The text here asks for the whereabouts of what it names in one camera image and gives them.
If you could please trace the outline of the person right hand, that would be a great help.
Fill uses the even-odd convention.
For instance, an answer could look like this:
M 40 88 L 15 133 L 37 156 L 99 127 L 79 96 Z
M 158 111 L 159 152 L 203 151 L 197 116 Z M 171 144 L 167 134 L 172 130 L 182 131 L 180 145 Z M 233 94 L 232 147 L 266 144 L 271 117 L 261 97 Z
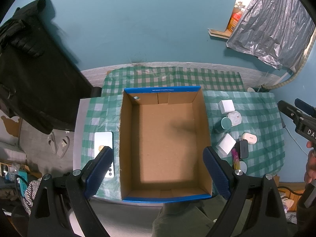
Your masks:
M 310 183 L 316 179 L 316 159 L 314 155 L 313 143 L 308 141 L 307 148 L 311 148 L 308 154 L 308 162 L 306 163 L 306 172 L 304 175 L 305 183 Z

